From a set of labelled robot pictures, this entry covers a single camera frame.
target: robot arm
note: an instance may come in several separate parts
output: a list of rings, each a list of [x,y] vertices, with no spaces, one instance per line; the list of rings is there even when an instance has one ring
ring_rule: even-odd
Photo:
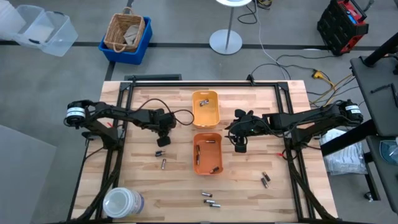
[[[173,113],[164,113],[163,109],[146,110],[138,109],[136,111],[121,108],[118,106],[107,105],[103,102],[92,102],[90,100],[74,101],[68,105],[67,117],[64,120],[65,125],[78,128],[86,128],[91,133],[101,137],[105,149],[120,144],[118,141],[118,130],[116,128],[107,128],[97,119],[113,118],[132,122],[141,129],[150,129],[159,135],[157,143],[159,147],[170,144],[170,138],[167,136],[172,128],[175,128],[176,119]]]
[[[351,100],[295,114],[263,114],[261,118],[254,116],[253,111],[236,110],[235,117],[237,119],[226,128],[229,130],[227,138],[235,145],[235,151],[242,153],[246,152],[249,136],[272,134],[283,138],[291,134],[293,146],[304,147],[315,135],[338,126],[357,126],[363,121],[359,107]],[[296,128],[308,123],[314,124],[305,129]]]

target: wooden table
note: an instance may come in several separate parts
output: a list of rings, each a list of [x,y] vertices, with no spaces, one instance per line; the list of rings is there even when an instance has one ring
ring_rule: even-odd
[[[294,112],[310,109],[303,81],[288,81]],[[120,82],[104,82],[100,101],[115,105]],[[283,139],[274,136],[249,138],[248,152],[234,151],[227,138],[222,141],[224,171],[217,176],[196,175],[192,169],[192,139],[196,133],[224,130],[234,119],[234,111],[253,110],[256,116],[277,113],[275,91],[271,87],[144,87],[134,88],[132,109],[138,108],[150,98],[164,100],[172,111],[192,110],[192,93],[196,90],[215,90],[219,94],[221,122],[215,129],[196,129],[178,124],[170,133],[171,145],[162,149],[164,156],[155,157],[159,150],[158,136],[129,124],[126,131],[120,187],[134,189],[145,198],[141,214],[114,220],[114,222],[294,222],[297,216],[294,207],[287,162],[278,152],[284,150]],[[164,108],[160,102],[151,101],[145,108]],[[182,122],[189,122],[188,113],[177,113]],[[101,119],[101,122],[112,122]],[[319,147],[317,141],[310,145]],[[90,143],[88,154],[102,146],[100,140]],[[320,203],[337,217],[328,177],[319,150],[303,150],[310,188]],[[94,199],[101,185],[106,150],[91,156],[84,165],[80,186],[76,195],[72,218],[78,217]],[[161,170],[166,158],[165,170]],[[266,171],[271,181],[265,189],[260,178]],[[213,194],[221,208],[203,203],[206,197],[201,191]],[[304,196],[301,202],[307,213]]]

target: orange container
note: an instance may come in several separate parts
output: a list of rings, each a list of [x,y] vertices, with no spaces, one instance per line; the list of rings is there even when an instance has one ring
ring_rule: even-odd
[[[201,101],[208,100],[208,104],[200,106]],[[218,109],[218,94],[213,90],[200,90],[192,93],[192,108],[197,128],[215,128],[220,122]]]
[[[221,152],[222,137],[218,133],[198,133],[193,137],[193,170],[198,175],[216,175],[223,171]],[[200,147],[199,165],[197,164],[197,145]],[[210,173],[215,167],[220,169]]]

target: lamp base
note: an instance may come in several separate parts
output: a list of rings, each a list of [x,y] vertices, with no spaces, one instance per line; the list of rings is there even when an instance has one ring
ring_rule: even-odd
[[[228,47],[226,48],[226,38],[228,29],[222,29],[214,32],[210,37],[210,47],[217,53],[230,55],[238,52],[242,47],[242,38],[235,31],[231,30],[229,34]]]

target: gray floor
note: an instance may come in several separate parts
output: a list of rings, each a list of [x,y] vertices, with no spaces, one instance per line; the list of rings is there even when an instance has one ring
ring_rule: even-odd
[[[262,41],[269,45],[323,45],[316,31],[316,22],[328,0],[275,0],[270,11],[259,11],[262,21]],[[365,0],[358,0],[362,6]],[[69,15],[80,42],[99,42],[106,32],[111,16],[121,12],[127,0],[13,0],[14,6],[34,4],[49,11]],[[152,19],[154,36],[158,43],[208,43],[212,32],[228,25],[229,9],[214,0],[135,0],[134,10]],[[236,17],[247,11],[235,10],[233,29],[244,44],[258,44],[258,24],[244,25]],[[358,45],[377,46],[397,29],[392,21],[398,20],[398,8],[393,0],[376,0],[369,10],[369,34]],[[327,51],[268,50],[278,57],[282,54],[300,54],[309,57],[330,55]],[[305,60],[283,58],[282,64],[296,64],[324,71],[334,82],[350,74],[349,60],[369,52],[352,51],[337,58]],[[184,80],[242,80],[258,65],[271,63],[262,50],[242,49],[223,56],[208,48],[148,48],[142,65],[117,63],[112,80],[125,75],[181,73]],[[0,45],[0,124],[16,129],[58,147],[52,169],[34,213],[35,223],[57,222],[66,218],[74,186],[83,158],[84,140],[80,132],[62,124],[66,106],[73,100],[98,100],[108,61],[96,47],[72,47],[62,57],[53,57],[41,51],[20,46]],[[323,92],[329,86],[312,79],[311,72],[288,68],[294,80],[305,80],[307,91]],[[281,80],[279,68],[261,67],[254,72],[258,80]],[[345,89],[357,86],[351,82]],[[310,100],[316,96],[309,95]],[[338,97],[351,98],[360,103],[359,89]],[[361,105],[369,119],[366,105]],[[368,191],[361,175],[330,177],[339,217],[348,221],[397,223],[391,212],[379,179],[382,195],[380,202],[367,203],[363,193]]]

